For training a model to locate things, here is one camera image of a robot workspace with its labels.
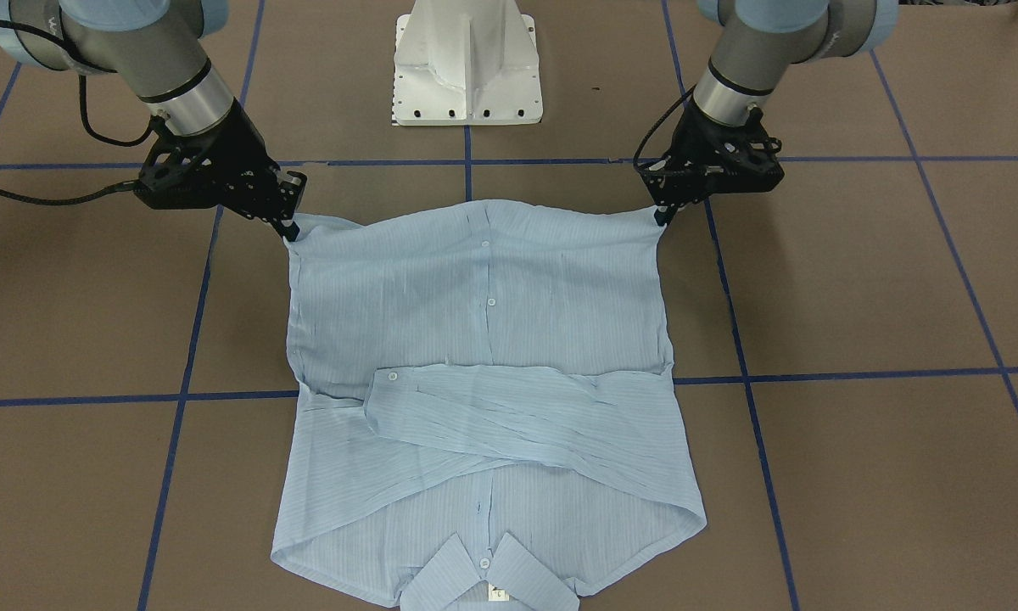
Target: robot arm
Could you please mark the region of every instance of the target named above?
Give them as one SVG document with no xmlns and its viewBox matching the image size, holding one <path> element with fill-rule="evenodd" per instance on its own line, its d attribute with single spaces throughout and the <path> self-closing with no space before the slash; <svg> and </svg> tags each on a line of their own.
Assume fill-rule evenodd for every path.
<svg viewBox="0 0 1018 611">
<path fill-rule="evenodd" d="M 136 196 L 154 209 L 223 205 L 292 240 L 306 177 L 281 173 L 264 140 L 200 46 L 222 27 L 226 0 L 0 0 L 0 18 L 33 24 L 74 47 L 0 30 L 12 57 L 80 74 L 115 72 L 148 105 L 159 140 Z"/>
<path fill-rule="evenodd" d="M 894 31 L 898 4 L 698 0 L 698 8 L 723 24 L 724 34 L 701 78 L 680 101 L 689 98 L 671 147 L 660 162 L 636 164 L 661 225 L 714 193 L 773 189 L 784 178 L 777 161 L 781 142 L 761 127 L 761 106 L 788 65 L 872 49 Z"/>
</svg>

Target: light blue joint cap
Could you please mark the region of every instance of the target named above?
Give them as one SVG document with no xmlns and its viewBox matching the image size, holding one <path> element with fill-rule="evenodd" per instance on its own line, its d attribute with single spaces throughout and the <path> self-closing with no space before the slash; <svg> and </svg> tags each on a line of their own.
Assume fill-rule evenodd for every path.
<svg viewBox="0 0 1018 611">
<path fill-rule="evenodd" d="M 735 14 L 758 32 L 788 34 L 814 23 L 830 8 L 830 0 L 736 0 Z"/>
<path fill-rule="evenodd" d="M 12 10 L 9 7 L 10 0 L 0 0 L 0 19 L 12 20 Z M 27 48 L 23 47 L 23 42 L 19 40 L 18 33 L 7 27 L 0 27 L 0 48 L 12 59 L 27 65 L 45 67 L 38 63 L 37 59 L 31 57 Z"/>
<path fill-rule="evenodd" d="M 60 0 L 60 8 L 99 32 L 131 32 L 163 18 L 169 0 Z"/>
<path fill-rule="evenodd" d="M 720 0 L 698 0 L 698 10 L 712 22 L 720 22 Z"/>
<path fill-rule="evenodd" d="M 878 0 L 874 3 L 874 22 L 870 24 L 870 34 L 862 47 L 859 47 L 857 54 L 872 50 L 882 43 L 886 43 L 886 39 L 894 34 L 894 26 L 897 24 L 898 0 Z"/>
<path fill-rule="evenodd" d="M 204 33 L 200 35 L 201 38 L 221 31 L 230 18 L 230 3 L 227 0 L 201 0 L 200 8 L 204 12 Z"/>
</svg>

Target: shirt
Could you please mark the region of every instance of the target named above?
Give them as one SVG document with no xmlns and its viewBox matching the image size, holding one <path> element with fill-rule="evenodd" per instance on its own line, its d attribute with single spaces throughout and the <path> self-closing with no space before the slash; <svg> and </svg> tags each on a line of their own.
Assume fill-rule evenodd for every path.
<svg viewBox="0 0 1018 611">
<path fill-rule="evenodd" d="M 273 561 L 403 611 L 568 611 L 703 529 L 652 210 L 296 222 Z"/>
</svg>

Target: shirt tag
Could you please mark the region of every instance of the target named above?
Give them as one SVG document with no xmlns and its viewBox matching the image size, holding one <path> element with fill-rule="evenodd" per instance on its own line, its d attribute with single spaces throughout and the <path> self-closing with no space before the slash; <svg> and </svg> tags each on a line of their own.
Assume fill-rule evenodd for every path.
<svg viewBox="0 0 1018 611">
<path fill-rule="evenodd" d="M 488 582 L 486 585 L 486 600 L 489 600 L 489 601 L 495 601 L 495 600 L 505 601 L 505 600 L 512 600 L 512 599 L 509 598 L 509 593 L 507 593 L 506 591 L 504 591 L 504 589 L 494 588 L 494 584 Z"/>
</svg>

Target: white mounting base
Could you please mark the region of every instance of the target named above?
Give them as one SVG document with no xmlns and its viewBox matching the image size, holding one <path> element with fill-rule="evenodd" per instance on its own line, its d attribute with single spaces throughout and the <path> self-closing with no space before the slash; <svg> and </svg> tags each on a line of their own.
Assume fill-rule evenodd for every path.
<svg viewBox="0 0 1018 611">
<path fill-rule="evenodd" d="M 416 0 L 396 20 L 396 125 L 543 119 L 535 19 L 514 0 Z"/>
</svg>

